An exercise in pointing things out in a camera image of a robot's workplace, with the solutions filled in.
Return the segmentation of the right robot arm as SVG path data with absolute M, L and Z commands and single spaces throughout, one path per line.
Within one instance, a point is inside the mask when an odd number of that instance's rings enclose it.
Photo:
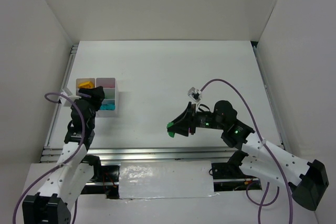
M 225 100 L 216 102 L 213 111 L 201 112 L 189 102 L 183 113 L 167 124 L 170 137 L 190 136 L 197 128 L 222 131 L 225 144 L 237 150 L 230 161 L 242 174 L 284 187 L 301 207 L 317 209 L 329 186 L 322 162 L 310 162 L 260 139 L 252 127 L 237 118 L 237 111 Z

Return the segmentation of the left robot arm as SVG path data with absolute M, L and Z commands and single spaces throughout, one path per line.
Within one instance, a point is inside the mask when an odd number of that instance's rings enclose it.
M 20 197 L 24 223 L 74 223 L 77 200 L 86 183 L 102 176 L 100 158 L 88 150 L 95 136 L 96 114 L 105 99 L 103 87 L 81 88 L 74 98 L 64 93 L 58 96 L 59 103 L 70 103 L 71 120 L 56 165 L 36 179 L 46 181 L 29 195 L 36 185 L 33 182 Z

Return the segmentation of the teal rectangular lego brick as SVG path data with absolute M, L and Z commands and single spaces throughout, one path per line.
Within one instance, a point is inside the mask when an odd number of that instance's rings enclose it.
M 115 105 L 114 104 L 103 104 L 100 107 L 101 111 L 114 111 L 115 110 Z

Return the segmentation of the green lego brick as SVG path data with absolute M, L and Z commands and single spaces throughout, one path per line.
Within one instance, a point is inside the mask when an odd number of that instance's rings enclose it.
M 169 123 L 167 124 L 167 126 L 166 126 L 166 128 L 167 128 L 167 133 L 168 133 L 169 137 L 174 137 L 174 136 L 175 136 L 175 133 L 172 132 L 171 129 L 170 129 L 173 125 L 174 125 L 173 122 L 169 122 Z

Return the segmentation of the white compartment organizer box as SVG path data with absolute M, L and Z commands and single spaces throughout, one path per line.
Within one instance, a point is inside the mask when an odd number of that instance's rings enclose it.
M 105 99 L 102 102 L 103 104 L 114 104 L 116 109 L 114 111 L 99 111 L 97 112 L 97 117 L 101 118 L 111 118 L 118 115 L 118 99 L 119 99 L 119 90 L 117 86 L 117 81 L 113 77 L 102 77 L 102 78 L 77 78 L 76 79 L 76 94 L 78 94 L 78 84 L 85 81 L 91 81 L 95 85 L 95 88 L 102 86 L 105 93 Z M 105 88 L 106 85 L 114 85 L 115 88 Z

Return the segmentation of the yellow rectangular lego brick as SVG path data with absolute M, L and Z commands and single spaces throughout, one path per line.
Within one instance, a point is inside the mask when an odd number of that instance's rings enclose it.
M 95 85 L 91 81 L 85 81 L 85 82 L 81 82 L 81 83 L 78 84 L 78 89 L 81 89 L 81 88 L 92 89 L 94 87 L 95 87 Z

